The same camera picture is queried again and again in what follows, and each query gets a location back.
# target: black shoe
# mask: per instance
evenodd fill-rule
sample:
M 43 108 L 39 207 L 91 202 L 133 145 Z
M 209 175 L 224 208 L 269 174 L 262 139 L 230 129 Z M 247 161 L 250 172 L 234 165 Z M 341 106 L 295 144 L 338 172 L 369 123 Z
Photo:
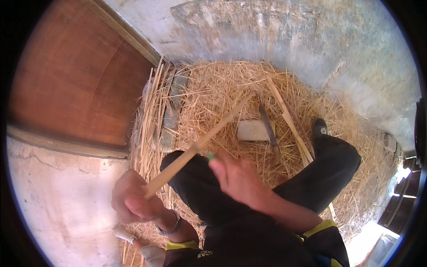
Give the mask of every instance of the black shoe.
M 311 141 L 316 140 L 319 136 L 327 135 L 328 127 L 323 118 L 317 117 L 311 124 Z

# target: green object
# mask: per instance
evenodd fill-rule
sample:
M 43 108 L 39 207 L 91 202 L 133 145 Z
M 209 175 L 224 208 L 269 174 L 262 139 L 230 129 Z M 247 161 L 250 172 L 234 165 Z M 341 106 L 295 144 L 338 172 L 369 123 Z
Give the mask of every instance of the green object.
M 214 158 L 215 158 L 215 155 L 209 152 L 208 153 L 208 159 L 209 159 L 209 161 L 213 160 Z

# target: left hand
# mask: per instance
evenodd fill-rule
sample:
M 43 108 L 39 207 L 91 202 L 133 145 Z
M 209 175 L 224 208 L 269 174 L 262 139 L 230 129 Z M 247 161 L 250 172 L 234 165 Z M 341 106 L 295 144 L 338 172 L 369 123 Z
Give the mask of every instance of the left hand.
M 145 180 L 132 169 L 116 181 L 111 206 L 117 211 L 120 223 L 144 223 L 157 220 L 168 212 L 157 196 L 144 198 L 145 186 Z

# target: adidas logo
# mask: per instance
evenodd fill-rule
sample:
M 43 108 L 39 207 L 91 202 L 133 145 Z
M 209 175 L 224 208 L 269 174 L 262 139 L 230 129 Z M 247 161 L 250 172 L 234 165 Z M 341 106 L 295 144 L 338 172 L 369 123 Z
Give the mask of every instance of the adidas logo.
M 197 254 L 197 258 L 212 255 L 212 251 L 210 250 L 202 250 L 199 254 Z

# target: white sock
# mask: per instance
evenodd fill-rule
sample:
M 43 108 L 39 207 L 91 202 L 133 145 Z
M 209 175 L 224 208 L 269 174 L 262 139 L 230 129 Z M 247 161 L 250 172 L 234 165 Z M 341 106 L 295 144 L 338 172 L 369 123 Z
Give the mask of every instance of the white sock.
M 137 239 L 136 236 L 134 236 L 133 234 L 126 232 L 125 229 L 120 226 L 120 224 L 114 226 L 113 233 L 118 238 L 124 239 L 130 243 L 132 243 L 133 240 Z

